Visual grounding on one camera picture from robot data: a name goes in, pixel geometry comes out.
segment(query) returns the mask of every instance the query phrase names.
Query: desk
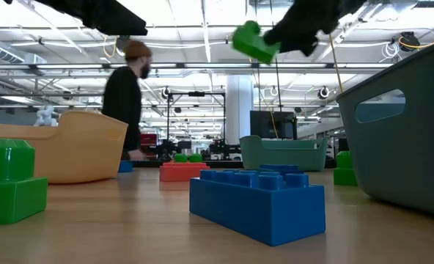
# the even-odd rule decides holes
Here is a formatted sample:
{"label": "desk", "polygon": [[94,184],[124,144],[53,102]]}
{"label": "desk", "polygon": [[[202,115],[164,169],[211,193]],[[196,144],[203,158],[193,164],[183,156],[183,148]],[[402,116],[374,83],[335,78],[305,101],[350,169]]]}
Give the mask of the desk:
{"label": "desk", "polygon": [[271,248],[188,212],[188,183],[158,169],[117,180],[50,186],[48,208],[0,226],[0,264],[434,264],[434,216],[325,185],[325,234]]}

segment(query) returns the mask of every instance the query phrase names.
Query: man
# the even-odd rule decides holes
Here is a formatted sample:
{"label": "man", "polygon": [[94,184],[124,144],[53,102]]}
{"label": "man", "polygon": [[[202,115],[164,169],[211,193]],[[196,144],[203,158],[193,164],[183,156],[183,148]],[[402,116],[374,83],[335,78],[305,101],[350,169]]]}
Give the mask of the man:
{"label": "man", "polygon": [[129,124],[121,159],[142,161],[144,154],[139,149],[142,96],[137,78],[148,77],[152,51],[144,43],[130,40],[124,52],[128,66],[116,69],[109,77],[102,113]]}

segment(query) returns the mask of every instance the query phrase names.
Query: green brick in gripper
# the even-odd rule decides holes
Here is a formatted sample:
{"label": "green brick in gripper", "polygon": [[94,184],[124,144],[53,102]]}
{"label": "green brick in gripper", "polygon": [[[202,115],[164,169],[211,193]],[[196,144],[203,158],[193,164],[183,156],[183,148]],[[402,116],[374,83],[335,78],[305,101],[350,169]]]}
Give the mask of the green brick in gripper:
{"label": "green brick in gripper", "polygon": [[357,186],[356,174],[352,167],[350,151],[341,151],[336,155],[337,168],[334,169],[334,185]]}
{"label": "green brick in gripper", "polygon": [[12,224],[46,209],[48,178],[34,178],[34,148],[20,139],[0,139],[0,224]]}

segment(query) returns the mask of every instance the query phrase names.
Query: red toy brick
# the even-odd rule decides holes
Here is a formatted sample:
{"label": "red toy brick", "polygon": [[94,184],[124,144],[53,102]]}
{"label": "red toy brick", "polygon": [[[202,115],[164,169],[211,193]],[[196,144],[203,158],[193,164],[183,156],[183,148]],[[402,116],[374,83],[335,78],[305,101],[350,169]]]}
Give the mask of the red toy brick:
{"label": "red toy brick", "polygon": [[202,169],[210,169],[205,163],[164,163],[160,167],[160,181],[189,181],[193,177],[199,177]]}

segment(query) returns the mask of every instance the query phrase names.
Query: gray plastic bin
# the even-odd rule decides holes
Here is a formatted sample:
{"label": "gray plastic bin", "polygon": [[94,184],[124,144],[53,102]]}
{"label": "gray plastic bin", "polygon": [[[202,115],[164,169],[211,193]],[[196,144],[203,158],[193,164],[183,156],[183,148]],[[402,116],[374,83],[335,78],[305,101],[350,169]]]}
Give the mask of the gray plastic bin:
{"label": "gray plastic bin", "polygon": [[[401,114],[358,121],[358,104],[394,89],[405,96]],[[362,190],[434,213],[434,46],[342,93],[337,102]]]}

